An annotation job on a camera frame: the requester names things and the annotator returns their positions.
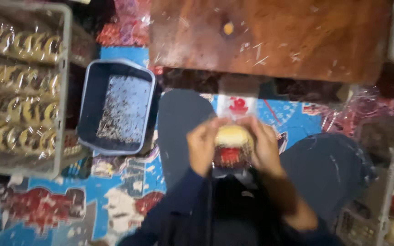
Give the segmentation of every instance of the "dark pants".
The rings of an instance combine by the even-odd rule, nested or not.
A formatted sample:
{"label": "dark pants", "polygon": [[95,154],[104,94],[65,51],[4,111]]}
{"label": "dark pants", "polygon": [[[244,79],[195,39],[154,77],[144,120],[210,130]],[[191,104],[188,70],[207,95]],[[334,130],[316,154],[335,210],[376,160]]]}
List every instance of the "dark pants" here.
{"label": "dark pants", "polygon": [[[175,89],[161,98],[158,144],[168,189],[189,167],[186,134],[214,115],[209,101],[194,91]],[[298,193],[328,222],[374,176],[370,158],[362,148],[339,134],[309,136],[283,152],[280,159]]]}

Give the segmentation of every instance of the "dark jacket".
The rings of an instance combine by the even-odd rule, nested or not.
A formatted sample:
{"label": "dark jacket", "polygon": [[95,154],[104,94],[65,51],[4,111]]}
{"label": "dark jacket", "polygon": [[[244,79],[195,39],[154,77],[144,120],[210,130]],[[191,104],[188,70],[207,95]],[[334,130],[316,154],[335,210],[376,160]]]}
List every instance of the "dark jacket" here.
{"label": "dark jacket", "polygon": [[321,220],[315,231],[286,225],[263,190],[248,190],[234,176],[213,181],[189,169],[119,246],[343,245]]}

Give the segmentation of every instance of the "sleeve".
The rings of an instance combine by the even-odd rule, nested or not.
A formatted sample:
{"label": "sleeve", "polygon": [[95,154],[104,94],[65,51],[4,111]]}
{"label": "sleeve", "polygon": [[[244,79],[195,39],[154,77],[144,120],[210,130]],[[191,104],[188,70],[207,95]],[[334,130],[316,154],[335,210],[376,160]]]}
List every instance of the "sleeve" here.
{"label": "sleeve", "polygon": [[297,231],[287,224],[284,224],[283,227],[287,235],[287,245],[344,246],[342,241],[328,230],[326,222],[321,218],[319,218],[317,229],[311,231]]}
{"label": "sleeve", "polygon": [[135,234],[124,238],[119,246],[153,245],[162,231],[162,225],[168,224],[165,220],[171,219],[171,214],[191,214],[204,181],[205,178],[189,168],[183,178],[148,212]]}

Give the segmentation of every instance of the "person's right hand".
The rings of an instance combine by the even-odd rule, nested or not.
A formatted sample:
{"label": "person's right hand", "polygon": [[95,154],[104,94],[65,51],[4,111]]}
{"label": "person's right hand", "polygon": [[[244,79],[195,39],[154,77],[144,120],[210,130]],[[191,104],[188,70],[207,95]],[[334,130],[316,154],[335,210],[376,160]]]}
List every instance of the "person's right hand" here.
{"label": "person's right hand", "polygon": [[256,137],[252,154],[252,164],[255,168],[272,176],[285,176],[286,173],[279,160],[279,147],[273,128],[262,124],[255,116],[242,118],[237,120],[237,123],[249,129]]}

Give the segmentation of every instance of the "wooden tabletop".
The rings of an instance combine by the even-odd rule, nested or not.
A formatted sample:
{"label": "wooden tabletop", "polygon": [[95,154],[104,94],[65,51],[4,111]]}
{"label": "wooden tabletop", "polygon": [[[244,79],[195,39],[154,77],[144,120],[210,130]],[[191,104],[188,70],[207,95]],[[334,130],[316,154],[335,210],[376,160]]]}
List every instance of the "wooden tabletop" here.
{"label": "wooden tabletop", "polygon": [[392,0],[152,1],[152,64],[373,84],[385,61]]}

